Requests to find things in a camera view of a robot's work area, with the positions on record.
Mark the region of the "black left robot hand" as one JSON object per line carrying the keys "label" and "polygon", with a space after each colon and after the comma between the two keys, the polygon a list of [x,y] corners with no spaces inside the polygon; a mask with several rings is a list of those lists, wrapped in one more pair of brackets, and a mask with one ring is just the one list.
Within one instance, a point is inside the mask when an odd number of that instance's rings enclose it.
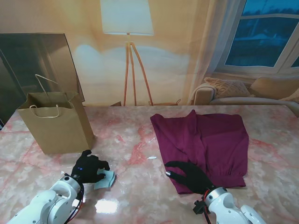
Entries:
{"label": "black left robot hand", "polygon": [[85,150],[77,159],[72,168],[71,177],[79,183],[96,183],[105,178],[105,174],[98,174],[99,169],[109,171],[110,167],[107,161],[101,161],[91,150]]}

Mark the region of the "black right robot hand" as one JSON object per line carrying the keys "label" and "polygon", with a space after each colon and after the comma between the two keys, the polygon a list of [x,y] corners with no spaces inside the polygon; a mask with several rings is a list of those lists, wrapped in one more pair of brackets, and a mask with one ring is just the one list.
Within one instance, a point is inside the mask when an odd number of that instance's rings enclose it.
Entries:
{"label": "black right robot hand", "polygon": [[177,183],[186,186],[192,193],[205,194],[207,190],[214,190],[216,188],[208,176],[193,163],[169,161],[165,166],[181,169],[185,173],[185,176],[173,171],[168,171],[167,176]]}

